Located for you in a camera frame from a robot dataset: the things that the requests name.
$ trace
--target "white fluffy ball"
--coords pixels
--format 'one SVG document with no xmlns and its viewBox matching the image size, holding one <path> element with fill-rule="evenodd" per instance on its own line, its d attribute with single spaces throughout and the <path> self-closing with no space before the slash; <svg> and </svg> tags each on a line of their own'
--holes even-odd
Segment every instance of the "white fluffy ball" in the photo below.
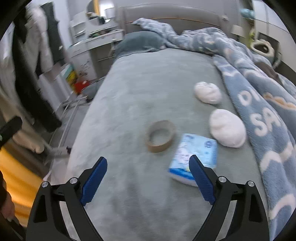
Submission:
<svg viewBox="0 0 296 241">
<path fill-rule="evenodd" d="M 210 115 L 210 132 L 223 146 L 241 147 L 247 138 L 242 120 L 228 110 L 216 109 Z"/>
<path fill-rule="evenodd" d="M 222 99 L 220 89 L 217 85 L 206 82 L 198 82 L 194 86 L 195 96 L 204 103 L 219 104 Z"/>
</svg>

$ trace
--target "patterned blanket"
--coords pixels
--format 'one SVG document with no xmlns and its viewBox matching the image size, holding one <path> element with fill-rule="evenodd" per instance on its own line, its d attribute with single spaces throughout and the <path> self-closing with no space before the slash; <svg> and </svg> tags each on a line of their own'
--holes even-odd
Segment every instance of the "patterned blanket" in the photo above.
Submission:
<svg viewBox="0 0 296 241">
<path fill-rule="evenodd" d="M 220 29 L 204 28 L 177 35 L 167 23 L 140 18 L 133 24 L 158 33 L 167 47 L 213 55 L 258 161 L 273 240 L 296 207 L 296 99 L 291 95 L 296 93 L 295 86 L 283 76 L 283 86 L 269 78 L 254 65 L 259 61 L 270 65 L 269 61 Z"/>
</svg>

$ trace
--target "yellow curtain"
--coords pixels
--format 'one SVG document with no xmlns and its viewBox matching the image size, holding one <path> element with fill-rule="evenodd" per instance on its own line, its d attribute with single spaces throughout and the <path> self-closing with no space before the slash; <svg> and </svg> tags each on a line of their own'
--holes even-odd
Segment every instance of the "yellow curtain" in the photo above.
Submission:
<svg viewBox="0 0 296 241">
<path fill-rule="evenodd" d="M 93 0 L 93 3 L 94 3 L 94 11 L 95 11 L 95 13 L 100 16 L 99 0 Z"/>
<path fill-rule="evenodd" d="M 0 171 L 15 204 L 15 216 L 26 227 L 42 179 L 14 159 L 4 148 L 0 150 Z"/>
</svg>

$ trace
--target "lampshade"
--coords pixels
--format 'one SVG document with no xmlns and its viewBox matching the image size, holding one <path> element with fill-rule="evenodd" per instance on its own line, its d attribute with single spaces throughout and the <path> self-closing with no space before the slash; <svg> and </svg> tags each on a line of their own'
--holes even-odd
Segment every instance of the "lampshade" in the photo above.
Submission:
<svg viewBox="0 0 296 241">
<path fill-rule="evenodd" d="M 231 29 L 231 33 L 237 36 L 245 37 L 244 36 L 244 29 L 241 26 L 233 25 Z"/>
<path fill-rule="evenodd" d="M 111 19 L 115 17 L 115 8 L 107 8 L 105 9 L 106 19 Z"/>
</svg>

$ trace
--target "brown packing tape roll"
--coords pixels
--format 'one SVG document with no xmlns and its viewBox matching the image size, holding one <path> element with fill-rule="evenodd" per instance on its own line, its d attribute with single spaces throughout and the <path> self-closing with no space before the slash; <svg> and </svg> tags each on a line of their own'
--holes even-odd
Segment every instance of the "brown packing tape roll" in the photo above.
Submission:
<svg viewBox="0 0 296 241">
<path fill-rule="evenodd" d="M 160 145 L 154 145 L 151 142 L 151 135 L 153 132 L 155 132 L 157 130 L 161 130 L 161 129 L 168 130 L 168 132 L 169 132 L 168 140 Z M 148 147 L 148 150 L 153 153 L 166 150 L 172 144 L 175 134 L 176 134 L 175 125 L 172 122 L 170 122 L 169 120 L 160 120 L 160 121 L 154 122 L 148 128 L 147 133 L 146 133 L 146 145 Z"/>
</svg>

